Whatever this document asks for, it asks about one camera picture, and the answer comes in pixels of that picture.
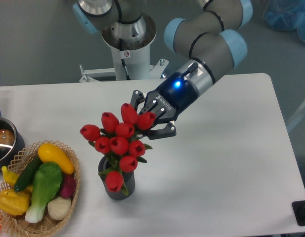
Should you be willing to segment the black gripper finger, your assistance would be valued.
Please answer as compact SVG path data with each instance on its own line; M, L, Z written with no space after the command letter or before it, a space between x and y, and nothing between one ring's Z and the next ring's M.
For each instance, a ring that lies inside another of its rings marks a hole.
M143 104L146 99L146 93L143 93L139 90L134 90L131 96L130 104L136 111L141 111L143 109Z
M140 134L139 138L142 139L144 137L147 137L149 140L158 140L158 139L175 137L175 136L176 136L175 122L170 121L165 125L164 128L146 131L143 134Z

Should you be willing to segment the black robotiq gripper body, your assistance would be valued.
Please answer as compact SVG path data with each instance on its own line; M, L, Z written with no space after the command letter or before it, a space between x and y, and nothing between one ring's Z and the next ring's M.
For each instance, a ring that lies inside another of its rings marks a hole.
M155 123L175 121L178 115L198 98L197 91L187 75L187 72L176 72L155 90L148 92L140 113L154 113Z

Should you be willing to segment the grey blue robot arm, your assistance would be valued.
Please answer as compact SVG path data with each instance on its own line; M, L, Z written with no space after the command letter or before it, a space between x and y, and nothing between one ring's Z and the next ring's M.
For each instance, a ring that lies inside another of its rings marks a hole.
M140 113L156 115L154 125L137 129L135 138L151 140L175 136L174 122L247 55L238 29L252 17L249 0L203 0L203 13L191 21L176 18L167 26L164 41L187 62L147 94L135 90L131 105ZM139 0L80 0L73 12L89 33L100 32L111 48L116 80L149 79L162 74L162 64L150 65L150 44L156 36L152 18Z

